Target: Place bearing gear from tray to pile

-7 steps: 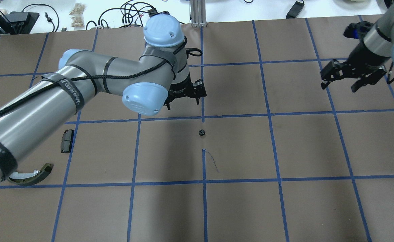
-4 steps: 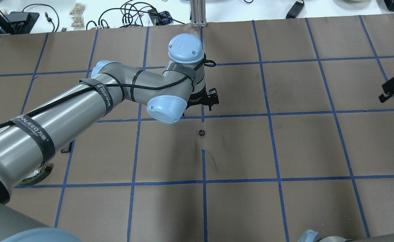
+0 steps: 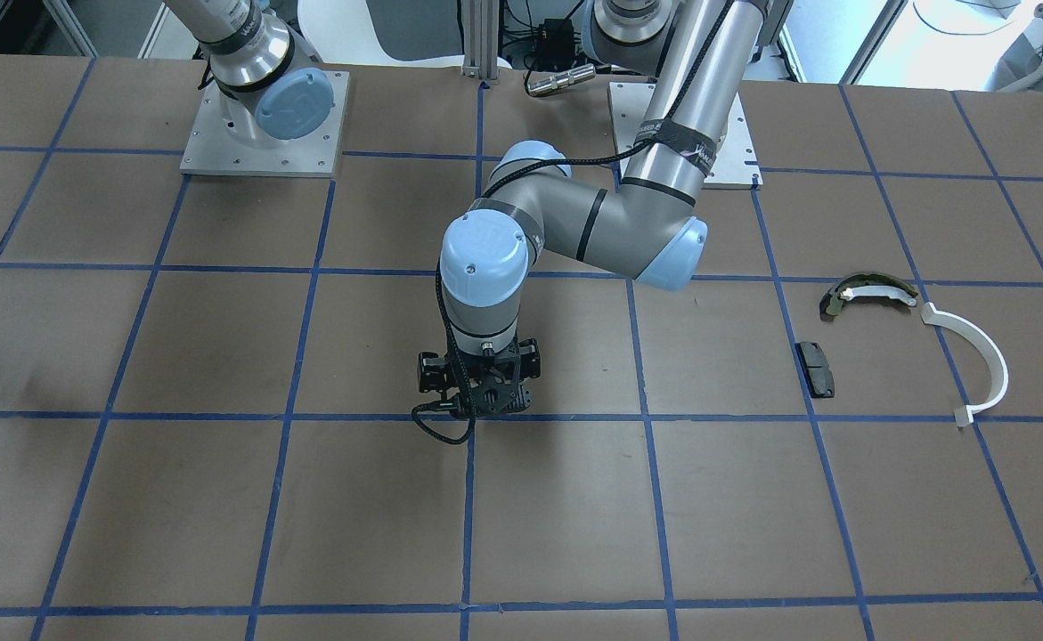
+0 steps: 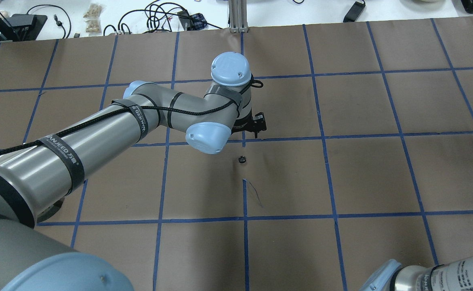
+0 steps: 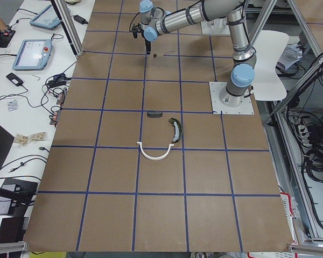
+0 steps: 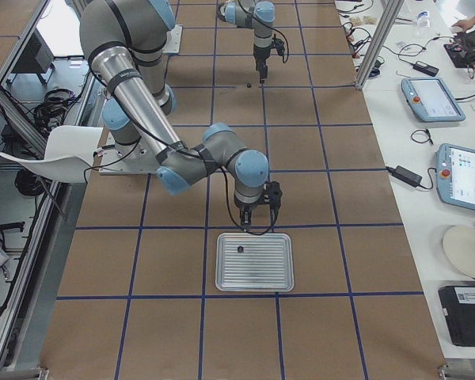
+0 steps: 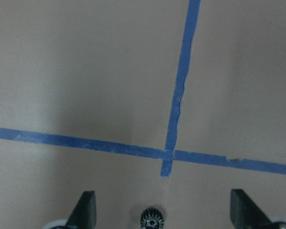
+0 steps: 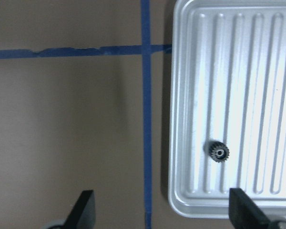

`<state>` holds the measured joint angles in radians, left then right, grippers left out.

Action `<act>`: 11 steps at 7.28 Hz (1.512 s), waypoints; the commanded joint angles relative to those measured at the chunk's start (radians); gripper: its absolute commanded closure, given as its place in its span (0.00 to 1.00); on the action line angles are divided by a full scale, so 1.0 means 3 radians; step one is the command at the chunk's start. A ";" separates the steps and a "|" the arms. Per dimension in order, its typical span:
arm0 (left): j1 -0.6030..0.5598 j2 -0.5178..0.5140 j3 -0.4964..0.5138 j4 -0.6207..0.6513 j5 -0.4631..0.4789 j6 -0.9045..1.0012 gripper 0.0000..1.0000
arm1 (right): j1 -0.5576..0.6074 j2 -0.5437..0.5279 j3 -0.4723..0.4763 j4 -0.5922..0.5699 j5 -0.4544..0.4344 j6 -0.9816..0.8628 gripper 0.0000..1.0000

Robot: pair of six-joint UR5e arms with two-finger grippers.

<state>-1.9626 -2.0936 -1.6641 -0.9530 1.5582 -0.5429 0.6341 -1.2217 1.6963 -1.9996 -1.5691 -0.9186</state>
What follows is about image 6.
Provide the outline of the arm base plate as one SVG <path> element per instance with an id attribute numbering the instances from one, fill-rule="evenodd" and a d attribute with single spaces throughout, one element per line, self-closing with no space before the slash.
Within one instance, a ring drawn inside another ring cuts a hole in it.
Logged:
<path id="1" fill-rule="evenodd" d="M 159 164 L 132 122 L 120 129 L 109 129 L 101 157 L 102 175 L 155 173 Z"/>
<path id="2" fill-rule="evenodd" d="M 167 40 L 163 47 L 163 53 L 167 55 L 177 55 L 181 49 L 181 38 L 183 25 L 176 24 L 174 28 L 167 32 Z"/>

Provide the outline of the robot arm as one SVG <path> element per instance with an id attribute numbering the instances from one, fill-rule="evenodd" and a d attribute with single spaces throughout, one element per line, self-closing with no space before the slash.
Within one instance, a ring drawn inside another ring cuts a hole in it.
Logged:
<path id="1" fill-rule="evenodd" d="M 273 49 L 273 23 L 276 9 L 270 1 L 225 1 L 217 5 L 220 21 L 253 31 L 253 57 L 259 82 L 268 77 L 267 60 Z"/>
<path id="2" fill-rule="evenodd" d="M 157 178 L 171 195 L 224 168 L 234 178 L 237 225 L 248 231 L 252 212 L 268 202 L 269 164 L 226 124 L 212 124 L 189 149 L 166 118 L 173 96 L 161 72 L 162 49 L 175 17 L 167 1 L 92 1 L 80 20 L 84 56 L 96 76 L 152 150 Z"/>

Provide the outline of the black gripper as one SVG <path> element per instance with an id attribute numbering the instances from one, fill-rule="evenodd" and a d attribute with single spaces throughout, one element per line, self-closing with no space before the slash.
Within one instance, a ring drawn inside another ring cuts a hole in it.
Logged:
<path id="1" fill-rule="evenodd" d="M 255 64 L 256 64 L 256 71 L 259 74 L 259 83 L 264 83 L 265 80 L 268 78 L 268 65 L 267 65 L 267 57 L 256 57 Z"/>
<path id="2" fill-rule="evenodd" d="M 240 217 L 240 227 L 243 230 L 250 230 L 252 228 L 252 216 L 254 206 L 252 205 L 241 205 L 239 207 L 239 217 Z"/>

